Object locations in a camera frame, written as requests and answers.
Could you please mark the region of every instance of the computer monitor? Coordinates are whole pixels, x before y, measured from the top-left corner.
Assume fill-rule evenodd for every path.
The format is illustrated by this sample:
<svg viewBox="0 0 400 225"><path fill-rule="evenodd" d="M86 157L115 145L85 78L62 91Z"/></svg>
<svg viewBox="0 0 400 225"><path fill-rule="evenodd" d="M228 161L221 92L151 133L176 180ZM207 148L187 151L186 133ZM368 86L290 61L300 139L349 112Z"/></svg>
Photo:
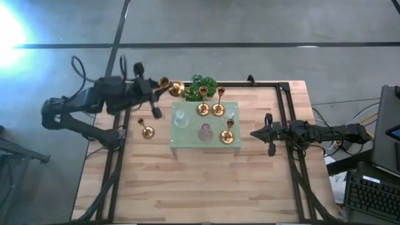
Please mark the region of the computer monitor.
<svg viewBox="0 0 400 225"><path fill-rule="evenodd" d="M400 125L387 129L385 132L386 135L391 136L392 138L400 141Z"/></svg>

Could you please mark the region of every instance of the potted plant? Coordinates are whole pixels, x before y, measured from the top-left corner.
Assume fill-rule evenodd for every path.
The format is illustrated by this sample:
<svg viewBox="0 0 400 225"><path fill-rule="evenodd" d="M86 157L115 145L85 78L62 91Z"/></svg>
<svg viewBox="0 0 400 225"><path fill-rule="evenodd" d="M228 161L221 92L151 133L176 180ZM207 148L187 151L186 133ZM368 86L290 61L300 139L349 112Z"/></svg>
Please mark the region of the potted plant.
<svg viewBox="0 0 400 225"><path fill-rule="evenodd" d="M186 101L202 101L203 97L199 93L199 88L206 86L208 88L207 98L211 98L217 91L218 83L211 77L203 77L195 74L192 77L192 84L189 89L185 90Z"/></svg>

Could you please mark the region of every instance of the small green table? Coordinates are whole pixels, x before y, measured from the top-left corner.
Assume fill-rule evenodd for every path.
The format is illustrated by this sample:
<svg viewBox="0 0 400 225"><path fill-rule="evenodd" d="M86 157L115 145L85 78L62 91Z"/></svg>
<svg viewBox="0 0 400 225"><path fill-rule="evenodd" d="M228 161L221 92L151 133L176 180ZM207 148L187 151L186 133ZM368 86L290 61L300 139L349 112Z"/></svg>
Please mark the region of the small green table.
<svg viewBox="0 0 400 225"><path fill-rule="evenodd" d="M213 104L217 104L218 102L209 101L205 103L211 107ZM169 147L171 148L175 158L178 158L176 155L178 149L194 148L233 149L234 155L237 156L242 147L238 103L221 102L221 104L226 108L225 115L223 116L215 116L212 112L206 116L199 116L196 112L196 108L199 104L200 102L186 101L174 102L172 104L171 141ZM224 144L220 141L219 135L222 131L225 131L228 128L226 125L228 119L234 119L235 121L234 126L231 128L231 131L234 133L234 141L231 144ZM207 132L208 139L206 141L200 138L202 134L199 133L199 131L204 132L204 130L201 131L204 124L208 124L210 128Z"/></svg>

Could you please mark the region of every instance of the bright light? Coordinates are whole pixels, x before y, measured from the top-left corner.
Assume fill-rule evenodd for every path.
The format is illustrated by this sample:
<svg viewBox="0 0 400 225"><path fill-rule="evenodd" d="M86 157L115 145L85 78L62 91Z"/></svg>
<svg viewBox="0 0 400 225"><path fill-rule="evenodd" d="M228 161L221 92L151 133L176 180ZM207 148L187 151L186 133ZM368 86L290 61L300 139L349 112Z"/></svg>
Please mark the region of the bright light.
<svg viewBox="0 0 400 225"><path fill-rule="evenodd" d="M12 66L23 53L13 47L25 44L26 37L22 26L2 4L0 4L0 33L0 66Z"/></svg>

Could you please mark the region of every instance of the green perforated shelf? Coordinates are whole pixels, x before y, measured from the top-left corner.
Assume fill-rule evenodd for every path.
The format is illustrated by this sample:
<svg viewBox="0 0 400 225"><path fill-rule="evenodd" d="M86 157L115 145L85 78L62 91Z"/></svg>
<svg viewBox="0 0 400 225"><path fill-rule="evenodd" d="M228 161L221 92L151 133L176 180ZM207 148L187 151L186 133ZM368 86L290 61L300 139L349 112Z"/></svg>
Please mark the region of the green perforated shelf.
<svg viewBox="0 0 400 225"><path fill-rule="evenodd" d="M242 146L241 136L240 136L240 123L239 123L239 108L237 102L222 102L226 108L226 113L224 116L214 116L210 112L207 116L199 116L196 112L196 108L200 102L174 102L172 104L171 113L171 148L240 148ZM209 101L206 102L210 105L218 102ZM188 119L186 125L185 119L180 119L181 126L186 125L186 127L179 127L176 125L175 120L176 111L182 110L184 116ZM234 127L231 131L234 133L234 141L231 144L224 144L219 140L219 134L227 129L226 121L228 119L234 119ZM199 138L199 130L203 124L208 124L210 130L212 131L212 138L210 138L209 132L207 133L207 141L202 141Z"/></svg>

